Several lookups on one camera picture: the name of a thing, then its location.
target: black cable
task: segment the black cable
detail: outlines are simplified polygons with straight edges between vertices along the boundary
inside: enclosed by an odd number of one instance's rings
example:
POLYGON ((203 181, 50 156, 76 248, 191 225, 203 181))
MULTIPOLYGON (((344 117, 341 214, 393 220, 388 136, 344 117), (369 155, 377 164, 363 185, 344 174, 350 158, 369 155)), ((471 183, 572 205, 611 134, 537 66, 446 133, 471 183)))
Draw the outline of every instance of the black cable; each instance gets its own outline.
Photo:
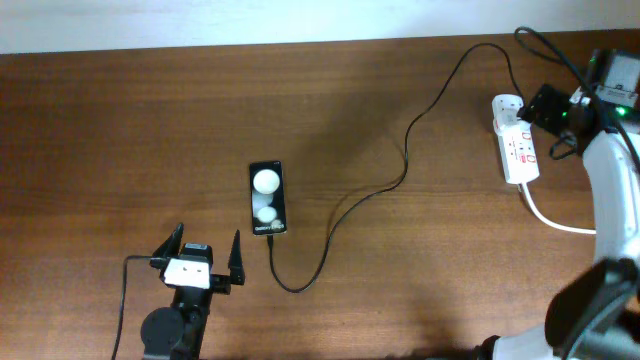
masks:
POLYGON ((129 260, 151 260, 151 256, 144 255, 129 255, 124 259, 122 264, 122 298, 120 299, 120 315, 118 318, 118 332, 116 332, 116 342, 113 345, 113 354, 111 360, 116 360, 116 354, 118 353, 118 345, 120 345, 120 335, 122 334, 122 321, 124 319, 124 296, 127 292, 127 263, 129 260))
POLYGON ((560 139, 558 139, 558 141, 556 141, 553 145, 551 145, 551 148, 549 148, 549 157, 553 160, 562 160, 562 159, 568 158, 573 154, 576 154, 577 152, 578 152, 578 149, 575 145, 574 137, 571 135, 565 135, 565 136, 562 136, 560 139), (560 155, 556 155, 556 150, 558 149, 558 146, 562 144, 569 146, 570 149, 563 152, 560 155))
POLYGON ((583 91, 586 92, 591 98, 591 103, 593 104, 595 111, 598 113, 598 116, 600 117, 601 121, 605 125, 608 125, 608 124, 613 125, 613 127, 620 133, 620 136, 622 136, 622 139, 624 140, 625 145, 627 145, 627 147, 629 148, 629 152, 631 153, 631 159, 633 160, 633 165, 635 166, 636 171, 640 171, 640 157, 638 157, 638 153, 636 152, 635 147, 633 147, 633 144, 631 143, 631 139, 629 138, 627 131, 624 129, 624 127, 622 127, 622 124, 620 124, 618 119, 616 119, 615 117, 609 118, 607 111, 605 110, 604 105, 602 104, 602 101, 600 100, 598 95, 596 95, 595 91, 593 91, 593 88, 589 86, 589 84, 587 84, 587 81, 584 79, 584 77, 582 77, 582 75, 580 74, 576 66, 564 55, 564 53, 562 53, 562 51, 560 51, 546 37, 544 37, 544 35, 526 26, 518 27, 514 32, 514 34, 517 35, 522 31, 527 32, 533 35, 536 39, 538 39, 544 46, 546 46, 549 50, 551 50, 558 57, 558 59, 560 59, 560 61, 562 61, 562 63, 569 69, 571 74, 573 74, 573 76, 580 83, 580 87, 582 87, 583 91))
POLYGON ((516 38, 516 41, 518 42, 518 44, 520 44, 520 46, 522 46, 525 50, 529 51, 530 53, 532 53, 533 55, 542 58, 544 60, 550 61, 552 63, 556 63, 559 65, 564 65, 564 63, 562 62, 561 59, 556 58, 556 57, 551 57, 549 55, 543 54, 540 51, 530 47, 529 45, 525 44, 524 41, 520 38, 520 33, 521 31, 525 30, 525 26, 520 26, 519 28, 516 29, 516 31, 513 33, 513 36, 516 38))
POLYGON ((390 186, 390 187, 384 188, 382 190, 378 190, 376 192, 373 192, 373 193, 363 197, 362 199, 358 200, 358 202, 356 202, 354 205, 352 205, 349 208, 349 210, 347 210, 344 214, 342 214, 340 219, 338 219, 338 221, 336 221, 336 223, 331 228, 331 231, 329 232, 329 236, 327 237, 327 241, 326 241, 325 246, 324 246, 324 251, 322 253, 322 259, 320 259, 320 263, 318 264, 318 268, 316 269, 316 272, 313 274, 313 276, 311 277, 311 280, 309 280, 309 282, 307 282, 305 285, 303 285, 302 287, 299 287, 299 288, 290 288, 290 287, 286 286, 285 284, 283 284, 282 281, 280 281, 280 279, 278 278, 278 275, 276 274, 275 267, 273 265, 273 236, 267 236, 267 245, 269 246, 269 263, 270 263, 270 266, 271 266, 271 273, 273 274, 273 278, 276 280, 278 285, 280 285, 280 287, 282 287, 284 290, 286 290, 286 291, 288 291, 290 293, 294 293, 294 294, 301 293, 301 292, 309 289, 316 282, 316 280, 318 279, 318 276, 320 276, 320 272, 322 271, 322 268, 324 267, 324 263, 325 263, 325 261, 327 259, 327 254, 329 253, 329 247, 331 246, 331 241, 333 240, 333 235, 336 232, 336 229, 338 228, 338 226, 340 224, 342 224, 342 222, 347 218, 347 216, 355 208, 360 206, 365 201, 371 199, 372 197, 374 197, 376 195, 380 195, 380 194, 384 194, 384 193, 389 192, 389 191, 393 191, 398 186, 400 186, 400 184, 402 184, 402 182, 404 181, 405 177, 407 176, 407 172, 409 171, 409 133, 411 132, 411 129, 413 128, 413 125, 415 125, 415 123, 418 122, 418 120, 420 120, 424 115, 426 115, 429 111, 431 111, 431 109, 433 109, 436 106, 436 104, 438 103, 438 101, 440 100, 440 98, 442 97, 444 92, 447 90, 447 87, 449 86, 449 83, 451 82, 451 79, 456 74, 456 72, 460 68, 460 65, 462 65, 462 62, 467 57, 467 55, 469 55, 469 53, 471 53, 473 50, 475 50, 475 49, 477 49, 479 47, 483 47, 483 46, 488 46, 488 47, 492 47, 494 49, 497 49, 504 55, 504 57, 505 57, 505 59, 507 61, 507 67, 509 69, 509 76, 511 77, 511 83, 513 84, 513 87, 515 88, 515 90, 518 93, 518 95, 524 101, 524 96, 522 95, 522 92, 520 91, 520 88, 518 87, 518 84, 516 83, 516 80, 515 80, 515 78, 513 76, 513 69, 511 67, 511 59, 509 58, 509 54, 507 54, 507 52, 502 47, 500 47, 499 45, 493 44, 493 43, 479 43, 479 44, 476 44, 476 45, 472 46, 471 48, 469 48, 462 55, 460 60, 458 60, 458 64, 455 66, 455 68, 451 72, 451 75, 449 75, 449 78, 444 83, 444 85, 443 85, 442 89, 440 90, 440 93, 438 94, 436 99, 431 103, 431 105, 429 105, 429 107, 427 107, 423 112, 418 114, 418 116, 416 116, 413 119, 413 121, 411 121, 411 123, 409 124, 409 127, 407 128, 407 131, 406 131, 406 133, 404 135, 404 170, 402 171, 402 175, 400 176, 399 180, 395 184, 390 186))

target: white wall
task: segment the white wall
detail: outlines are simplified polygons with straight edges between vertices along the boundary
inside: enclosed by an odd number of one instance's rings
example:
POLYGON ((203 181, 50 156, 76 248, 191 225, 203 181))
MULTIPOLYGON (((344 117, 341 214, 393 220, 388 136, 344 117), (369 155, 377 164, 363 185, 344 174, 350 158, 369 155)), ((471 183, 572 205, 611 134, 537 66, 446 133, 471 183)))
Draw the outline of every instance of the white wall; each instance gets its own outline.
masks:
POLYGON ((0 53, 640 27, 638 0, 0 0, 0 53))

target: white ball on screen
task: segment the white ball on screen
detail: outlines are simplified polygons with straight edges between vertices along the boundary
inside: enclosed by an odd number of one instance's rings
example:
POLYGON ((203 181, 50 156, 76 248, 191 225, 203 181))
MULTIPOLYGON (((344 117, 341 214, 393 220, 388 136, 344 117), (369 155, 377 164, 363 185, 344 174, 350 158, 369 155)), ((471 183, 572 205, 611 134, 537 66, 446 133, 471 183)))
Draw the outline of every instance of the white ball on screen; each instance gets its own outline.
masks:
POLYGON ((260 170, 253 177, 253 187, 265 195, 272 194, 279 186, 280 177, 273 170, 260 170))
POLYGON ((276 216, 278 216, 278 212, 271 206, 263 207, 262 209, 258 210, 258 213, 256 214, 258 220, 265 224, 268 224, 275 220, 276 216))

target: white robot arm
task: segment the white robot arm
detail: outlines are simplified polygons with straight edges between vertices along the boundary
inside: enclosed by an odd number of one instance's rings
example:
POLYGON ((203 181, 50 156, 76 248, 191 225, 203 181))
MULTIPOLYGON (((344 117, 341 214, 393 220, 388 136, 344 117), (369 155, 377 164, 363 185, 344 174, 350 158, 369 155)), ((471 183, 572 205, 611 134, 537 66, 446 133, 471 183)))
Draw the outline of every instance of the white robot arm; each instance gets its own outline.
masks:
MULTIPOLYGON (((640 136, 629 134, 629 137, 633 145, 640 148, 640 136)), ((583 161, 593 191, 596 222, 594 264, 604 260, 632 259, 640 265, 640 187, 627 146, 620 135, 601 131, 584 151, 583 161)), ((616 304, 626 304, 627 301, 628 297, 622 296, 616 304)), ((581 340, 590 344, 583 345, 584 349, 576 351, 578 353, 589 353, 595 359, 640 359, 638 344, 617 327, 599 332, 591 329, 582 336, 581 340)), ((562 355, 554 356, 543 324, 520 335, 499 338, 493 346, 491 359, 561 358, 562 355)))

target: white power strip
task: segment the white power strip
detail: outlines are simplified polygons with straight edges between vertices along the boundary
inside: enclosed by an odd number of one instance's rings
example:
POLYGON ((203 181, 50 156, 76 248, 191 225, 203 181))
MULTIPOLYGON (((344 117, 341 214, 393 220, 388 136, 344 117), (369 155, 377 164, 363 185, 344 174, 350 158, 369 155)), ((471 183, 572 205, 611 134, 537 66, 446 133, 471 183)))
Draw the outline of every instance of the white power strip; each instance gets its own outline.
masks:
POLYGON ((498 95, 491 102, 493 128, 498 135, 504 177, 509 184, 527 183, 540 176, 531 124, 518 118, 522 104, 522 98, 515 95, 498 95))

